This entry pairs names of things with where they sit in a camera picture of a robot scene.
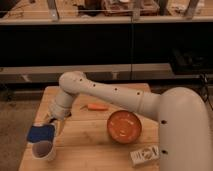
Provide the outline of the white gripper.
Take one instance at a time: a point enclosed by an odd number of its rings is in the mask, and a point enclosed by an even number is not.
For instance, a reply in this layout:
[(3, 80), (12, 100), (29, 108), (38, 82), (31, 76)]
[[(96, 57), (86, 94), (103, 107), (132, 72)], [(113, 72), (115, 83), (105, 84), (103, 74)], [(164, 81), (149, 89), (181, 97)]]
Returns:
[(50, 124), (50, 125), (54, 126), (54, 128), (55, 128), (54, 135), (55, 136), (59, 136), (62, 133), (64, 126), (65, 126), (65, 122), (66, 122), (65, 119), (60, 120), (60, 119), (56, 119), (56, 118), (49, 116), (49, 115), (46, 115), (43, 118), (43, 121), (42, 121), (42, 123), (44, 125)]

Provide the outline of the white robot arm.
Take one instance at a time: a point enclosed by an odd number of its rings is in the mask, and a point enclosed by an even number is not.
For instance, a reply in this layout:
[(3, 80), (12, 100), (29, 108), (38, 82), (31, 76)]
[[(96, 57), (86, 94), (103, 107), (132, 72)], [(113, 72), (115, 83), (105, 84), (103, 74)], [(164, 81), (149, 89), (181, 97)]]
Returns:
[(49, 105), (50, 116), (64, 119), (80, 94), (158, 122), (160, 171), (213, 171), (211, 117), (195, 91), (175, 87), (156, 94), (94, 82), (79, 71), (65, 72), (59, 77), (59, 91)]

